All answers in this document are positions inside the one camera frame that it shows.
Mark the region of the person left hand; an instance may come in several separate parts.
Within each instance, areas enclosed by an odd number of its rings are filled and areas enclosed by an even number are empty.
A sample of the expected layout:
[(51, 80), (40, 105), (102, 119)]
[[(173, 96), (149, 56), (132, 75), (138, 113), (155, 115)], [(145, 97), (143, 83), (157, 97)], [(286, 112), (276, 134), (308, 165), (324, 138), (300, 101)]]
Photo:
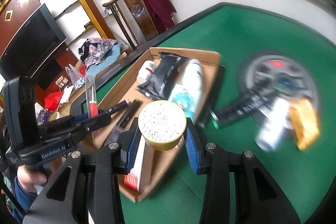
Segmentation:
[(17, 169), (18, 182), (24, 190), (30, 193), (38, 193), (39, 191), (35, 186), (42, 186), (47, 183), (48, 179), (54, 175), (60, 166), (61, 162), (59, 159), (53, 160), (50, 162), (51, 174), (45, 175), (37, 170), (28, 169), (25, 165), (21, 165)]

